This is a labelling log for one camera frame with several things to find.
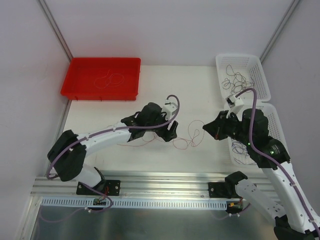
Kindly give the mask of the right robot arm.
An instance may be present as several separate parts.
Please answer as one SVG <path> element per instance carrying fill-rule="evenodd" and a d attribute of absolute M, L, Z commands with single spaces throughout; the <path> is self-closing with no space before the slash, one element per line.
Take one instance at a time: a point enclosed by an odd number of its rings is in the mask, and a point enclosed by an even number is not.
<path fill-rule="evenodd" d="M 231 138 L 246 147 L 249 157 L 271 182 L 280 204 L 269 198 L 241 171 L 224 182 L 209 183 L 214 197 L 244 198 L 273 224 L 279 240 L 316 240 L 320 237 L 320 217 L 313 210 L 295 176 L 284 145 L 269 134 L 268 118 L 260 109 L 246 109 L 242 118 L 224 110 L 202 128 L 215 140 Z"/>

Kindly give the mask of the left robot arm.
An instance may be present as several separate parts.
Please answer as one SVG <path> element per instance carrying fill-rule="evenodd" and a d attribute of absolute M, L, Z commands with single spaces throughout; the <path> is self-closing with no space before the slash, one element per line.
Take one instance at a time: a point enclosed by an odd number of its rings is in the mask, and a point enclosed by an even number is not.
<path fill-rule="evenodd" d="M 164 106 L 150 102 L 141 111 L 98 132 L 64 131 L 47 154 L 49 168 L 56 172 L 47 173 L 47 178 L 59 178 L 62 182 L 76 180 L 95 195 L 105 193 L 107 180 L 97 167 L 85 164 L 85 158 L 106 147 L 140 139 L 147 132 L 155 133 L 165 142 L 175 139 L 178 127 L 175 117 L 179 110 L 180 105 L 169 100 Z"/>

